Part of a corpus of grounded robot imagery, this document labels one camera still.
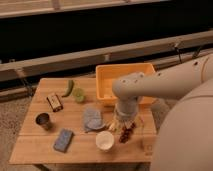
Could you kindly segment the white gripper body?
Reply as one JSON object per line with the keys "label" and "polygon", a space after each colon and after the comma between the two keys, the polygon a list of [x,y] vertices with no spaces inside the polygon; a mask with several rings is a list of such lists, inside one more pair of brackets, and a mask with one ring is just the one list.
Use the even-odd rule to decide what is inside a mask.
{"label": "white gripper body", "polygon": [[138,102],[136,100],[118,100],[115,104],[114,119],[119,123],[133,121],[138,114]]}

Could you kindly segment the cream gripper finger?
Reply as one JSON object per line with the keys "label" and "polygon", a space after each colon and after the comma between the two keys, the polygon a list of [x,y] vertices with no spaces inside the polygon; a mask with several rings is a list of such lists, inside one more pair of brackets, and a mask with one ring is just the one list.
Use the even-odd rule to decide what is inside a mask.
{"label": "cream gripper finger", "polygon": [[120,127],[120,123],[118,120],[112,120],[109,124],[108,124],[108,130],[115,132],[116,130],[118,130]]}

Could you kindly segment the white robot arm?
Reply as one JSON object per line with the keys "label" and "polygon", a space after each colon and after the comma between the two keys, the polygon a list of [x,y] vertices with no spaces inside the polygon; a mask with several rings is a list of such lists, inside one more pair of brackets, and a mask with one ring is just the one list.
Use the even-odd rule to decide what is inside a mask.
{"label": "white robot arm", "polygon": [[115,114],[130,119],[143,96],[175,99],[161,124],[150,171],[213,171],[213,54],[148,76],[116,79]]}

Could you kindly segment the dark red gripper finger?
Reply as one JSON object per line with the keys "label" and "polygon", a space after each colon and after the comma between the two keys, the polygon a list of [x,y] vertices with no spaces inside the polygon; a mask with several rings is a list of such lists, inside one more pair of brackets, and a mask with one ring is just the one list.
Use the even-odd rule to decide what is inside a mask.
{"label": "dark red gripper finger", "polygon": [[135,128],[136,128],[136,124],[135,123],[132,123],[129,128],[124,126],[122,128],[122,133],[121,133],[121,136],[119,138],[119,142],[120,143],[126,143],[130,139],[130,137],[133,134]]}

